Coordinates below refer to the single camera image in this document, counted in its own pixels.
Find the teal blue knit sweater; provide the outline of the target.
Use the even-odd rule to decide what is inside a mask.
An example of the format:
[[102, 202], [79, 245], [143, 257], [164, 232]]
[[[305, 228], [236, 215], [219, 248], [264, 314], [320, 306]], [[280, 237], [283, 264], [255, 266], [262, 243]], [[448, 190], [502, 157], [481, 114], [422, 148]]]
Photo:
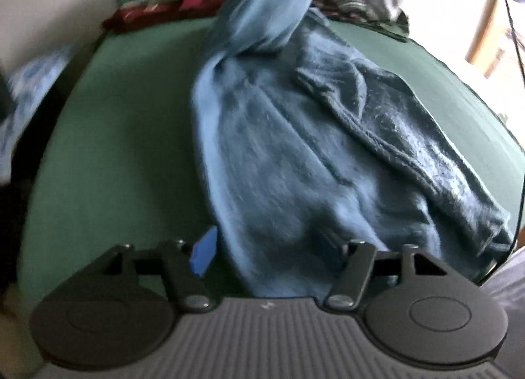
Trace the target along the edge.
[[408, 84], [311, 0], [227, 0], [192, 88], [196, 145], [227, 256], [259, 297], [323, 298], [332, 231], [414, 244], [471, 280], [507, 255], [508, 213]]

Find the plaid and grey clothes pile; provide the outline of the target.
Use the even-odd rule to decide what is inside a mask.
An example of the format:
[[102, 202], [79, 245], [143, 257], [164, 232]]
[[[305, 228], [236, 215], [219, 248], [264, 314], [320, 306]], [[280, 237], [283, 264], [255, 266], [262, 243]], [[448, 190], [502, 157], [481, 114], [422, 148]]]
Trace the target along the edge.
[[312, 0], [328, 19], [365, 27], [394, 40], [409, 39], [409, 17], [402, 0]]

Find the blue white patterned cloth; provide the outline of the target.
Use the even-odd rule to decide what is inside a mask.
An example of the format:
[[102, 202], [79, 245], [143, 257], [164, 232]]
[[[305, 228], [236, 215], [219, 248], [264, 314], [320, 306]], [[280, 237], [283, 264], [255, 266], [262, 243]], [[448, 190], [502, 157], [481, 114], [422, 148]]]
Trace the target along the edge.
[[7, 78], [14, 110], [1, 123], [1, 184], [11, 181], [11, 159], [22, 132], [35, 115], [46, 94], [59, 78], [74, 53], [71, 45], [62, 45], [31, 59]]

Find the dark red folded garment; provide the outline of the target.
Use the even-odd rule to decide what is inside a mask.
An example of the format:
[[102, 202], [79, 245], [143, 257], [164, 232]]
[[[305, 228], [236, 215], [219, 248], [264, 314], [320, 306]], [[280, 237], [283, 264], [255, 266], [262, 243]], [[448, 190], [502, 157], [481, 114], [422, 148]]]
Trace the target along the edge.
[[213, 18], [226, 0], [175, 0], [119, 8], [101, 23], [110, 33], [131, 33], [170, 22]]

